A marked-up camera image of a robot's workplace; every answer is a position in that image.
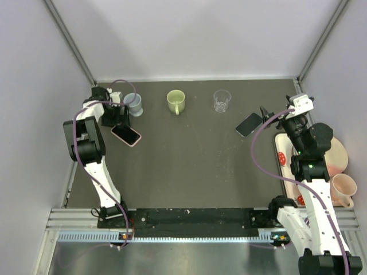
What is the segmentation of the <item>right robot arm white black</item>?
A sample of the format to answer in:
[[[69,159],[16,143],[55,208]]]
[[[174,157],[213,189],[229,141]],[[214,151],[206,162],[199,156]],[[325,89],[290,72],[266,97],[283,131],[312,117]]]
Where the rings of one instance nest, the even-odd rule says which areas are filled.
[[[339,229],[330,193],[330,175],[325,153],[331,149],[333,130],[325,123],[308,125],[306,115],[314,108],[314,98],[306,94],[287,97],[287,108],[279,113],[261,107],[259,131],[276,123],[285,130],[296,155],[291,157],[294,183],[304,199],[307,218],[296,203],[278,196],[271,201],[268,221],[283,226],[295,246],[300,274],[359,274],[362,260],[353,256]]]

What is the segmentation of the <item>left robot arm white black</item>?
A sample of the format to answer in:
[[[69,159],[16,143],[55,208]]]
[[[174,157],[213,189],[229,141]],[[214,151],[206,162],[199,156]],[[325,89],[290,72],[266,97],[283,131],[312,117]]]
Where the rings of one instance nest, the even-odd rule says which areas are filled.
[[[124,227],[129,223],[130,213],[107,170],[106,145],[98,122],[108,127],[129,127],[130,110],[123,106],[120,92],[96,86],[91,93],[75,118],[63,123],[68,152],[91,177],[100,198],[99,218]]]

